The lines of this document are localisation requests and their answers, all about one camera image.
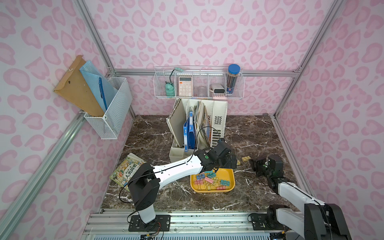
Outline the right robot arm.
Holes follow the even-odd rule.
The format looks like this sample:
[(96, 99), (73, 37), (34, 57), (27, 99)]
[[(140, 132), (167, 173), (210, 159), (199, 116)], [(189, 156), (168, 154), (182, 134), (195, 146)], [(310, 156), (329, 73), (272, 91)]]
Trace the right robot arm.
[(268, 186), (277, 195), (289, 201), (299, 211), (286, 205), (270, 205), (264, 225), (271, 230), (287, 227), (305, 240), (350, 240), (342, 209), (336, 204), (328, 204), (301, 190), (284, 177), (284, 162), (278, 155), (264, 159), (250, 160), (251, 167), (258, 177), (265, 177)]

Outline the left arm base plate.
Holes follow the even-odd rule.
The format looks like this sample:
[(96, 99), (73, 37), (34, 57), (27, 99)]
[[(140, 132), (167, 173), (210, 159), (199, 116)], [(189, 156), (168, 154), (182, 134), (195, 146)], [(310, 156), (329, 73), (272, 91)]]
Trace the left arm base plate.
[(129, 232), (169, 232), (171, 224), (170, 215), (156, 215), (155, 219), (145, 224), (139, 215), (133, 215), (127, 219)]

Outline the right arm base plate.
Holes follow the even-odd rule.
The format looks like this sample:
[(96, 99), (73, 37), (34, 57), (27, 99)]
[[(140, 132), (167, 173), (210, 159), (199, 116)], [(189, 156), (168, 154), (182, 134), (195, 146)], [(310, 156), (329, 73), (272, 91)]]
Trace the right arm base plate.
[(252, 224), (254, 231), (290, 231), (291, 229), (280, 224), (268, 220), (267, 213), (251, 213), (248, 215), (248, 221)]

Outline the yellow plastic storage box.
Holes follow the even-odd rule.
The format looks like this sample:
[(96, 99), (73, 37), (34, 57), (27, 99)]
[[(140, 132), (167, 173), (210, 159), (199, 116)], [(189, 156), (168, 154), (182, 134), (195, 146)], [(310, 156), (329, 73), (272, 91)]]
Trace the yellow plastic storage box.
[(227, 193), (235, 188), (232, 169), (218, 169), (190, 176), (191, 188), (196, 193)]

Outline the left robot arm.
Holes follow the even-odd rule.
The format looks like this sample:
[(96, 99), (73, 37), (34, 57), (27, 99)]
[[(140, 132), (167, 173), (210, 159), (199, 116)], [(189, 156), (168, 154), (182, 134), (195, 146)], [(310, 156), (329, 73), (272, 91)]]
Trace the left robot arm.
[(154, 203), (159, 190), (164, 186), (190, 175), (215, 169), (236, 168), (235, 152), (225, 139), (221, 138), (215, 147), (194, 151), (192, 155), (177, 162), (161, 166), (142, 164), (132, 171), (122, 188), (130, 192), (135, 211), (141, 221), (149, 224), (156, 219)]

